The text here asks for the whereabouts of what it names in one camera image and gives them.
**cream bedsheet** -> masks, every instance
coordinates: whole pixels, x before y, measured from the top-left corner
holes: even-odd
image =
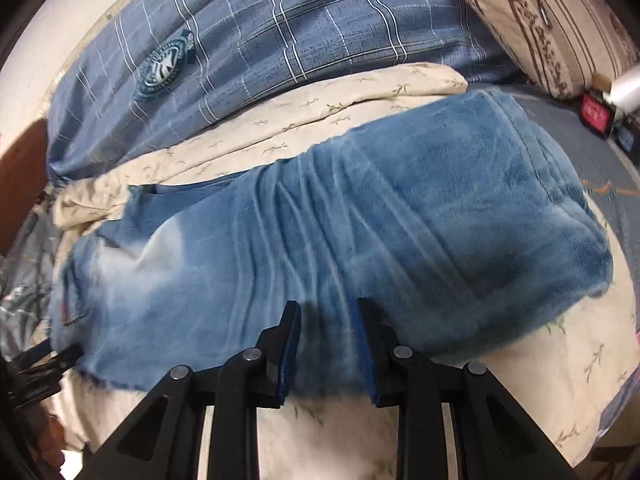
[[[82,232],[120,217],[129,184],[200,182],[268,164],[367,121],[465,89],[462,76],[450,68],[408,64],[277,96],[178,146],[67,187],[54,210],[56,223],[68,230],[59,261]],[[614,277],[604,297],[585,298],[549,325],[480,358],[572,465],[591,449],[600,413],[640,360],[629,270],[616,237],[608,233]],[[53,404],[68,439],[96,449],[142,397],[106,392],[69,373]],[[395,414],[374,409],[364,397],[290,398],[279,411],[260,410],[262,477],[394,478]]]

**blue plaid fabric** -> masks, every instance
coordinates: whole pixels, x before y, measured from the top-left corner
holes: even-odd
[[[277,92],[416,61],[473,82],[516,72],[461,0],[135,0],[55,92],[50,176],[97,176]]]

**crumpled gray fabric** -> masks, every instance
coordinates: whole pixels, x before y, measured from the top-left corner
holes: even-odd
[[[61,232],[53,225],[44,199],[29,212],[6,258],[0,260],[0,351],[7,359],[29,347],[46,317],[53,264]]]

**denim fabric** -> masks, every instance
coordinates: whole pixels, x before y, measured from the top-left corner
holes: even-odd
[[[138,99],[145,60],[187,30],[196,59],[155,98]],[[49,175],[97,176],[277,93],[416,61],[475,82],[518,72],[464,0],[133,0],[53,95]]]
[[[497,90],[383,118],[261,168],[131,189],[76,243],[52,345],[149,389],[222,364],[287,300],[302,305],[294,387],[362,387],[348,301],[374,298],[405,344],[475,356],[549,322],[612,275],[607,239],[556,142]]]

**blue denim jeans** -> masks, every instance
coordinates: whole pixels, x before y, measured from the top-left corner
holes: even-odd
[[[364,124],[194,186],[131,188],[54,285],[54,349],[150,389],[221,365],[302,306],[294,389],[362,387],[348,303],[402,343],[461,360],[549,322],[612,276],[607,239],[558,144],[491,89]]]

